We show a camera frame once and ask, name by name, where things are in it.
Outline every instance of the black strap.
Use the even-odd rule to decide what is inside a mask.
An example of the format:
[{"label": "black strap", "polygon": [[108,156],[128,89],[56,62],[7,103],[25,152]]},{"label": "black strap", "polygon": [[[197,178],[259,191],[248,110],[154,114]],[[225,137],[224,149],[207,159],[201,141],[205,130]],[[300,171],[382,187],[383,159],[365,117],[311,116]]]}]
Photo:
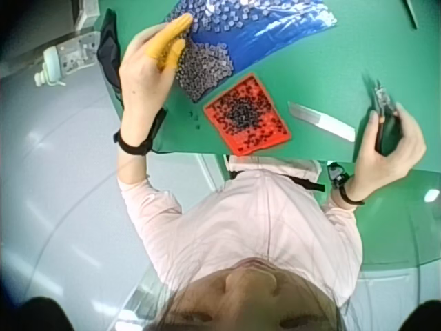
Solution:
[{"label": "black strap", "polygon": [[364,205],[364,201],[352,201],[346,194],[345,186],[341,185],[338,190],[340,191],[340,196],[342,197],[345,203],[349,205]]},{"label": "black strap", "polygon": [[[241,174],[242,172],[243,171],[230,171],[229,177],[230,177],[230,179],[235,179],[238,176],[238,174]],[[306,190],[319,191],[319,192],[324,192],[326,190],[325,186],[323,184],[313,183],[312,181],[308,181],[307,179],[298,178],[298,177],[294,177],[294,176],[288,176],[287,174],[282,174],[282,176],[288,177],[294,183],[302,186]]]},{"label": "black strap", "polygon": [[158,114],[156,114],[153,120],[152,129],[150,129],[150,132],[146,140],[144,140],[140,146],[131,146],[127,144],[121,137],[120,130],[118,130],[118,132],[113,135],[113,142],[118,143],[121,149],[130,155],[139,155],[142,157],[145,156],[150,150],[152,150],[153,140],[156,137],[156,134],[158,133],[159,128],[161,127],[161,124],[164,122],[164,118],[166,114],[167,112],[164,110],[164,108],[161,108],[159,110]]}]

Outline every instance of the sleeve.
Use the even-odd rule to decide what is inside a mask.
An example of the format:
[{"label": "sleeve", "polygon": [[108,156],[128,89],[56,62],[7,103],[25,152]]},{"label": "sleeve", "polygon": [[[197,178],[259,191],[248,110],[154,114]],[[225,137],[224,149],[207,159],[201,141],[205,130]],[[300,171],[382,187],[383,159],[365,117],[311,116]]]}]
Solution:
[{"label": "sleeve", "polygon": [[347,282],[347,293],[343,297],[349,298],[355,290],[358,275],[363,260],[363,249],[360,233],[357,228],[356,218],[353,210],[346,210],[338,207],[331,197],[322,205],[325,216],[336,229],[343,244],[342,263],[347,264],[348,273],[345,273],[345,281]]},{"label": "sleeve", "polygon": [[167,245],[174,235],[174,224],[182,215],[181,206],[173,194],[156,190],[148,180],[132,185],[118,180],[118,184],[130,220],[157,269],[168,260]]}]

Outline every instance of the black wrist strap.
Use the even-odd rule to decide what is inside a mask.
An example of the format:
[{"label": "black wrist strap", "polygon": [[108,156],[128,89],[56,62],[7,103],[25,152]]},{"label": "black wrist strap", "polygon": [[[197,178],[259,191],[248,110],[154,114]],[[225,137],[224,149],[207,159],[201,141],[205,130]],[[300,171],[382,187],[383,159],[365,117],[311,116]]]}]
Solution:
[{"label": "black wrist strap", "polygon": [[364,205],[364,201],[352,201],[346,194],[345,186],[341,185],[338,190],[340,191],[340,196],[342,197],[345,203],[349,205]]},{"label": "black wrist strap", "polygon": [[164,118],[167,112],[164,108],[161,108],[158,114],[155,116],[152,124],[152,129],[147,136],[147,138],[141,143],[139,146],[131,146],[127,144],[123,138],[121,137],[121,131],[118,130],[117,133],[113,135],[113,142],[118,143],[121,149],[130,155],[139,155],[144,157],[150,150],[153,148],[153,139],[156,137],[156,134],[161,127],[161,124],[164,122]]}]

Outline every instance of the wrist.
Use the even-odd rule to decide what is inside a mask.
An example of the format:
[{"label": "wrist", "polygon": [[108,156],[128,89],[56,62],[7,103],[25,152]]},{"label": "wrist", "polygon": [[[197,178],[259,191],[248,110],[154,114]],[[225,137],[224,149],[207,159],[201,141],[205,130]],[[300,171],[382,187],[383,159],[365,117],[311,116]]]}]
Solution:
[{"label": "wrist", "polygon": [[130,146],[140,146],[152,128],[156,114],[124,110],[121,120],[121,138]]},{"label": "wrist", "polygon": [[352,201],[363,201],[372,193],[367,185],[360,182],[355,176],[349,178],[345,183],[345,191],[347,197]]}]

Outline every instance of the black component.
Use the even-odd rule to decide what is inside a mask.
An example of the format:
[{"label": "black component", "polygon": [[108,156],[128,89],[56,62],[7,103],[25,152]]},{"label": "black component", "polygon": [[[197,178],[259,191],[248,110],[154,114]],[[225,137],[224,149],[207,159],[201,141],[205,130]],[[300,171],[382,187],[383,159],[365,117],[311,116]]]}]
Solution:
[{"label": "black component", "polygon": [[116,34],[116,14],[110,9],[107,9],[107,12],[105,12],[96,57],[101,64],[105,78],[112,85],[115,93],[121,94],[121,82],[119,79],[121,50]]},{"label": "black component", "polygon": [[328,165],[328,177],[332,183],[332,187],[339,188],[348,181],[350,176],[340,164],[333,162]]}]

